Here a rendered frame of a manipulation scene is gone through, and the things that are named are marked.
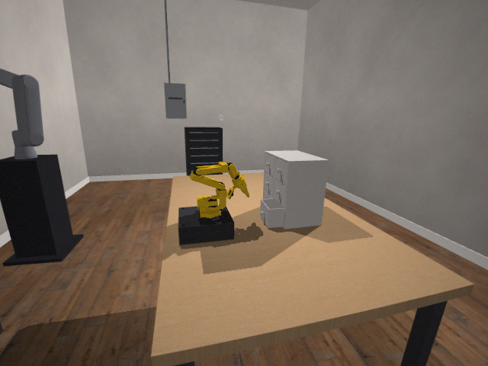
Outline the white chest of drawers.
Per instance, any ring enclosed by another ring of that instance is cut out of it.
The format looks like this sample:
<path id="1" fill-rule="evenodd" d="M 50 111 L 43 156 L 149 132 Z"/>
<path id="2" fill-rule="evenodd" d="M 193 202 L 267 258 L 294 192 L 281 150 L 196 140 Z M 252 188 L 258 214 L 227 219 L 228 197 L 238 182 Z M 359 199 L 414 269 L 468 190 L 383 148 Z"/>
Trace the white chest of drawers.
<path id="1" fill-rule="evenodd" d="M 269 173 L 274 177 L 271 196 L 282 206 L 274 197 L 275 179 L 287 186 L 283 229 L 322 225 L 329 160 L 297 150 L 266 153 L 275 156 L 274 166 L 277 158 L 288 162 L 287 184 Z"/>

